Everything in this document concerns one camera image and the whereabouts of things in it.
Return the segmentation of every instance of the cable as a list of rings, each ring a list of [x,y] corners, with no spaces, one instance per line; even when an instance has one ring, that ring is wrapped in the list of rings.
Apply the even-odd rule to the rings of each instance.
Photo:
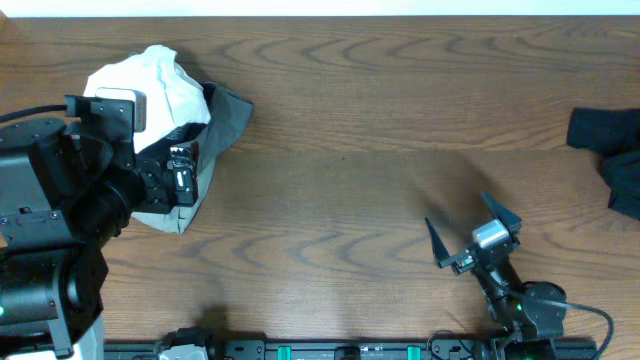
[[[605,318],[605,320],[607,320],[607,336],[604,338],[604,341],[602,342],[602,344],[600,345],[600,347],[598,348],[598,351],[596,351],[596,353],[591,357],[590,360],[595,360],[597,359],[600,355],[602,355],[602,353],[604,353],[604,351],[607,349],[607,346],[609,346],[609,342],[611,342],[611,338],[613,337],[613,332],[614,332],[614,324],[613,324],[613,318],[607,314],[604,310],[600,310],[598,308],[594,308],[591,306],[587,306],[587,305],[582,305],[582,304],[574,304],[574,303],[569,303],[569,302],[559,302],[559,301],[553,301],[553,300],[546,300],[546,299],[539,299],[539,298],[535,298],[535,297],[528,297],[524,294],[521,294],[519,292],[515,292],[512,291],[504,286],[502,286],[502,284],[498,283],[498,281],[496,281],[496,279],[493,278],[493,276],[491,276],[488,272],[486,272],[485,269],[482,269],[483,271],[485,271],[485,275],[487,275],[487,278],[489,279],[489,281],[491,281],[493,283],[493,285],[495,285],[496,287],[498,287],[500,290],[504,291],[505,293],[513,296],[513,297],[517,297],[518,299],[527,299],[527,300],[533,300],[536,301],[538,303],[541,304],[545,304],[545,305],[550,305],[550,306],[556,306],[556,307],[561,307],[561,308],[565,308],[565,309],[576,309],[576,310],[580,310],[580,311],[586,311],[586,312],[590,312],[590,313],[594,313],[597,315],[602,316],[603,318]]]
[[[21,117],[42,114],[45,112],[51,111],[65,111],[67,110],[67,105],[46,105],[46,106],[38,106],[31,109],[25,109],[16,111],[10,114],[0,116],[0,124],[5,123],[7,121],[19,119]]]
[[[467,347],[467,345],[465,345],[465,344],[462,342],[462,340],[460,339],[460,337],[458,337],[458,334],[454,333],[454,332],[453,332],[453,331],[451,331],[451,330],[446,330],[446,329],[443,329],[443,330],[437,330],[436,332],[434,332],[433,334],[431,334],[431,336],[429,336],[429,340],[427,340],[427,349],[429,350],[429,352],[431,352],[431,356],[433,356],[433,358],[435,358],[436,360],[444,360],[444,359],[442,359],[440,356],[438,356],[438,355],[434,354],[434,353],[433,353],[433,350],[431,349],[431,339],[433,339],[433,337],[434,337],[434,336],[436,336],[436,335],[438,335],[438,334],[440,334],[440,333],[443,333],[443,332],[444,332],[444,333],[448,333],[448,334],[453,335],[453,337],[454,337],[456,340],[458,340],[458,342],[460,343],[460,346],[462,346],[462,348],[464,349],[464,351],[468,352],[468,353],[471,355],[470,357],[463,358],[463,359],[461,359],[461,360],[471,360],[471,359],[473,359],[473,352],[471,351],[471,349],[469,349],[469,348]]]

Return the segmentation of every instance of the wooden tabletop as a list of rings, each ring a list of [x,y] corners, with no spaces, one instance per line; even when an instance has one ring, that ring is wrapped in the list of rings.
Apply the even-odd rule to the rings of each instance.
[[[164,44],[256,110],[187,232],[133,221],[104,248],[110,339],[194,324],[271,338],[426,338],[493,329],[479,285],[433,263],[487,190],[523,219],[523,280],[608,311],[606,359],[640,357],[640,223],[607,209],[571,109],[639,107],[638,18],[9,19],[2,113],[82,94]],[[572,312],[567,335],[604,337]]]

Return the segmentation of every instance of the black cable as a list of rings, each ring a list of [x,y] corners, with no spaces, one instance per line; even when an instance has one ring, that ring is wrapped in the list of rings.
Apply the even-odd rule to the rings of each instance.
[[[458,340],[458,342],[460,343],[460,346],[462,346],[462,348],[471,355],[470,357],[463,358],[461,360],[471,360],[471,359],[473,359],[473,352],[471,351],[471,349],[469,349],[467,347],[467,345],[465,345],[462,342],[462,339],[460,339],[460,337],[458,337],[458,334],[454,333],[451,330],[446,330],[446,329],[437,330],[436,332],[431,334],[431,336],[429,336],[429,340],[427,340],[427,349],[431,352],[431,356],[433,356],[434,359],[436,359],[436,360],[444,360],[440,356],[434,354],[433,353],[433,349],[431,348],[431,340],[433,339],[433,337],[438,335],[438,334],[440,334],[440,333],[443,333],[443,332],[453,335],[454,339]]]
[[[5,123],[7,121],[19,119],[21,117],[42,114],[45,112],[51,111],[65,111],[67,110],[67,105],[46,105],[46,106],[38,106],[31,109],[20,110],[16,112],[12,112],[10,114],[0,116],[0,124]]]
[[[596,351],[596,353],[591,357],[590,360],[597,359],[600,355],[602,355],[602,353],[604,353],[604,351],[607,349],[607,346],[609,346],[609,343],[611,342],[611,338],[613,337],[614,324],[613,324],[613,318],[609,314],[607,314],[604,310],[600,310],[598,308],[594,308],[594,307],[587,306],[587,305],[582,305],[582,304],[574,304],[574,303],[569,303],[569,302],[559,302],[559,301],[539,299],[539,298],[535,298],[535,297],[526,296],[524,294],[512,291],[512,290],[502,286],[502,284],[500,284],[496,279],[494,279],[493,276],[491,276],[488,272],[486,272],[486,270],[485,270],[485,275],[487,275],[487,277],[489,278],[489,281],[491,281],[493,283],[493,285],[495,285],[496,287],[498,287],[500,290],[504,291],[505,293],[507,293],[507,294],[509,294],[509,295],[511,295],[513,297],[516,297],[518,299],[533,300],[533,301],[536,301],[538,303],[545,304],[545,305],[556,306],[556,307],[561,307],[561,308],[565,308],[565,309],[576,309],[576,310],[586,311],[586,312],[590,312],[590,313],[594,313],[594,314],[602,316],[603,318],[605,318],[605,320],[607,320],[607,327],[608,327],[607,328],[607,336],[604,338],[604,341],[602,341],[602,344],[598,348],[598,351]]]

